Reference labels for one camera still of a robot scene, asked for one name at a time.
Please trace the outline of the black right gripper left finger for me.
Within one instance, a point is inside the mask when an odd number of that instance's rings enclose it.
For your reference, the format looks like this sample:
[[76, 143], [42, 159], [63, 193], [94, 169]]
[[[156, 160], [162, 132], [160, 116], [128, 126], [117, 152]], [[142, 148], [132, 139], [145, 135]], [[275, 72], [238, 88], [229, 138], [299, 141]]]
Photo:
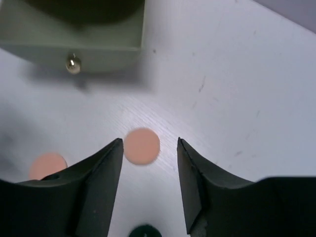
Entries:
[[118, 138], [41, 180], [0, 183], [3, 237], [105, 237], [123, 158]]

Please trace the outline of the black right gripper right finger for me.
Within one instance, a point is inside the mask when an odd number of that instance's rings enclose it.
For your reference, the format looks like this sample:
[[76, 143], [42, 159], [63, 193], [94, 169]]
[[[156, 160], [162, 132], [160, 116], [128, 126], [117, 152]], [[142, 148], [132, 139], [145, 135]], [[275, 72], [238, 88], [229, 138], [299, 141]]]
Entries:
[[187, 233], [192, 237], [313, 237], [315, 177], [268, 177], [251, 182], [177, 144]]

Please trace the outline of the green puff with ribbon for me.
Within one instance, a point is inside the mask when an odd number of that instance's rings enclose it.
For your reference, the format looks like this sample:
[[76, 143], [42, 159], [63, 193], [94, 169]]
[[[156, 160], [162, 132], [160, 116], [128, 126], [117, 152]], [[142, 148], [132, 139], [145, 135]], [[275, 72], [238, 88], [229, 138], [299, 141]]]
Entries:
[[144, 224], [134, 228], [128, 237], [162, 237], [162, 235], [157, 228]]

